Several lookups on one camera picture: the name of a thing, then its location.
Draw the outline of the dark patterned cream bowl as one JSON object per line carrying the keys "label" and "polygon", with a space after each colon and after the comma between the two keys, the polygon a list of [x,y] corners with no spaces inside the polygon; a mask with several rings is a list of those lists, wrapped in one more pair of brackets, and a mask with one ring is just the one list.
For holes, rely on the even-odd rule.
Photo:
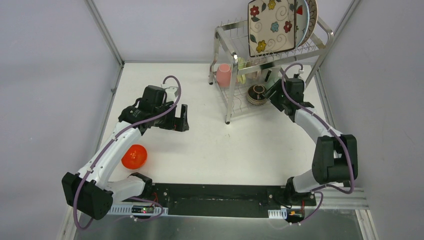
{"label": "dark patterned cream bowl", "polygon": [[266,88],[262,84],[252,85],[245,95],[246,100],[254,106],[261,106],[267,102],[267,98],[264,97],[264,93],[266,92]]}

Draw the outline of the white ribbed mug black handle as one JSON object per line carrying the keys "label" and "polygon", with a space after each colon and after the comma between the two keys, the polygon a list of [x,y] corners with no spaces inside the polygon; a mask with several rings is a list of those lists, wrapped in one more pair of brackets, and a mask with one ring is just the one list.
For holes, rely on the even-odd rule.
{"label": "white ribbed mug black handle", "polygon": [[263,81],[265,83],[272,82],[273,79],[274,79],[274,70],[273,70],[273,68],[268,68],[268,69],[264,70],[263,76],[264,76]]}

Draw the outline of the pale yellow mug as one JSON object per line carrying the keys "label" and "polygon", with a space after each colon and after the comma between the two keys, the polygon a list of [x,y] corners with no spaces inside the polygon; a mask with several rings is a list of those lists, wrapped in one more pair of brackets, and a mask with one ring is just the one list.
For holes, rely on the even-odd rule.
{"label": "pale yellow mug", "polygon": [[245,74],[240,74],[239,71],[243,70],[244,68],[246,68],[246,60],[243,57],[238,57],[237,58],[238,61],[238,65],[237,65],[237,76],[236,76],[236,80],[237,83],[244,85],[246,83],[246,75]]}

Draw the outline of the orange plastic bowl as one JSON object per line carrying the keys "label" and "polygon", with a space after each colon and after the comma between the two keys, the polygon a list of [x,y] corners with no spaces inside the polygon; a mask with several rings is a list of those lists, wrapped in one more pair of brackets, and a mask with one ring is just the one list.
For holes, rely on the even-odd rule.
{"label": "orange plastic bowl", "polygon": [[148,152],[139,144],[132,145],[121,158],[122,165],[129,170],[141,168],[147,161]]}

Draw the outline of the pink cup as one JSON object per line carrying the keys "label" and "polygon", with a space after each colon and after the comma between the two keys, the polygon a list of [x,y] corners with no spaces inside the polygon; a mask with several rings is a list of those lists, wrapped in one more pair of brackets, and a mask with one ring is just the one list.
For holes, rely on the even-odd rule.
{"label": "pink cup", "polygon": [[222,88],[227,88],[231,83],[232,67],[229,64],[222,63],[216,71],[216,82]]}

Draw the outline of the square floral plate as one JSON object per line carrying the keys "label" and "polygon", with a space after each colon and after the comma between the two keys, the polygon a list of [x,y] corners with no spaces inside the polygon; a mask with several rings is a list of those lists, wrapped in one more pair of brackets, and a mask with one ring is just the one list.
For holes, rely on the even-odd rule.
{"label": "square floral plate", "polygon": [[291,51],[296,43],[294,0],[252,0],[247,5],[249,56]]}

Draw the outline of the watermelon pattern round plate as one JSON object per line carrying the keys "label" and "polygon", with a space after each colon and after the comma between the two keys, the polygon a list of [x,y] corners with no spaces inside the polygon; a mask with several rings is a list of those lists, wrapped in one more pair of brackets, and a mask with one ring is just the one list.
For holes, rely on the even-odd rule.
{"label": "watermelon pattern round plate", "polygon": [[310,10],[306,0],[295,1],[295,16],[296,16],[296,29],[295,29],[295,47],[299,47],[306,37],[309,21],[310,21]]}

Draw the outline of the brown rim petal pattern plate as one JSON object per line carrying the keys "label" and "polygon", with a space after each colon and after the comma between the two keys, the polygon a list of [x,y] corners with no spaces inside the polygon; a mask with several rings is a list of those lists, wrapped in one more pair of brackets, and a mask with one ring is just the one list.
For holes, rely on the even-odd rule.
{"label": "brown rim petal pattern plate", "polygon": [[308,5],[308,11],[309,11],[309,22],[308,22],[308,26],[307,26],[307,31],[306,31],[306,35],[303,39],[303,41],[301,42],[301,44],[303,45],[304,43],[306,43],[307,40],[310,39],[310,37],[312,36],[315,27],[317,25],[317,21],[318,21],[318,4],[316,0],[307,0],[306,1],[307,5]]}

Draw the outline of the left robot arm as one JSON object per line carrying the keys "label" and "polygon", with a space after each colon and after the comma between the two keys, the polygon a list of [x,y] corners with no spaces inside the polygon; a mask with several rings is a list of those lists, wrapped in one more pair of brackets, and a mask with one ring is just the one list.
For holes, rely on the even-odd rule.
{"label": "left robot arm", "polygon": [[61,184],[67,204],[93,220],[100,220],[115,202],[131,197],[143,203],[149,201],[153,195],[149,177],[138,172],[119,181],[110,181],[110,177],[147,129],[189,130],[186,104],[181,105],[180,116],[176,116],[180,97],[180,87],[148,85],[142,97],[122,110],[112,134],[99,151],[77,173],[67,172],[63,176]]}

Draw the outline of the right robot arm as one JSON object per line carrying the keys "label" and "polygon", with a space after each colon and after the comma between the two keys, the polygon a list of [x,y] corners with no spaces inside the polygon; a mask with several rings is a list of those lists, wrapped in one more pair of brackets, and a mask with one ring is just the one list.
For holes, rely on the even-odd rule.
{"label": "right robot arm", "polygon": [[279,79],[263,96],[315,143],[310,170],[290,177],[282,191],[284,204],[296,205],[313,192],[331,187],[351,194],[358,177],[358,146],[352,134],[331,127],[304,101],[305,82],[299,78]]}

